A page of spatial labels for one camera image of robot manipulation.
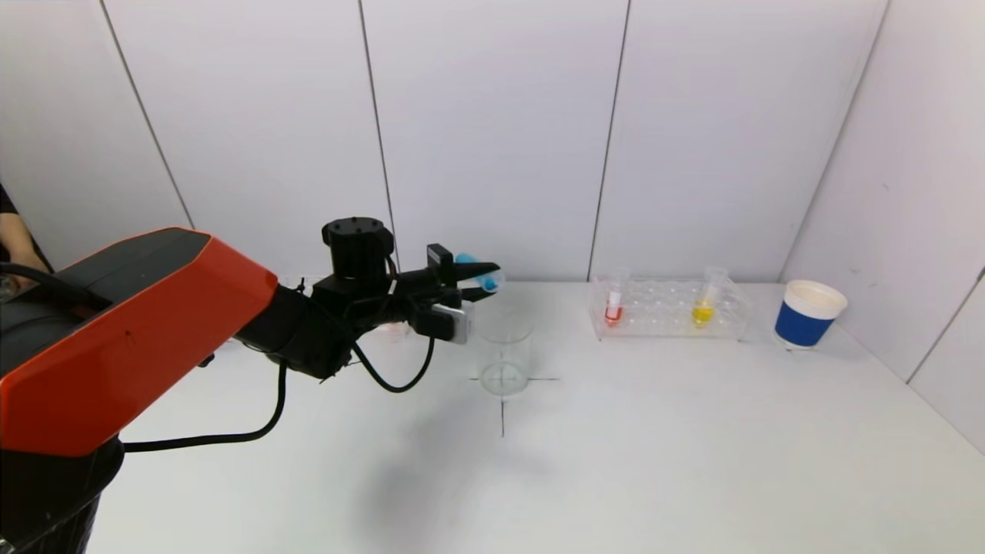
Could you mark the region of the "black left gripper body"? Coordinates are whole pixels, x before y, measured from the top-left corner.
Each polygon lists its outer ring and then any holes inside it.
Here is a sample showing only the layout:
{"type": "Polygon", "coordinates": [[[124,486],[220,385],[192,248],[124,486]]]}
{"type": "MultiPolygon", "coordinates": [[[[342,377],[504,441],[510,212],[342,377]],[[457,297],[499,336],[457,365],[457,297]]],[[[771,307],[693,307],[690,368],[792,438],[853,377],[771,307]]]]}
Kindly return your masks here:
{"type": "Polygon", "coordinates": [[[463,304],[458,288],[454,255],[439,243],[429,243],[425,268],[400,273],[396,280],[396,297],[420,309],[444,305],[458,309],[463,304]]]}

